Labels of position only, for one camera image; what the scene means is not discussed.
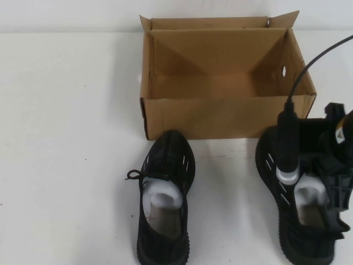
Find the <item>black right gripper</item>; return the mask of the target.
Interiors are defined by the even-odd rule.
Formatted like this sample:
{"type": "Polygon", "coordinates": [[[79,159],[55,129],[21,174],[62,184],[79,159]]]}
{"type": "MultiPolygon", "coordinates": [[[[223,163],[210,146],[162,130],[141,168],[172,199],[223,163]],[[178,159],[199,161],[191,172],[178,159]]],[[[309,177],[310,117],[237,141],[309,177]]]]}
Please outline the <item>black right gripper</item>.
{"type": "Polygon", "coordinates": [[[342,212],[348,210],[352,192],[352,112],[326,110],[325,113],[328,125],[320,136],[323,148],[320,173],[329,176],[330,206],[342,212]]]}

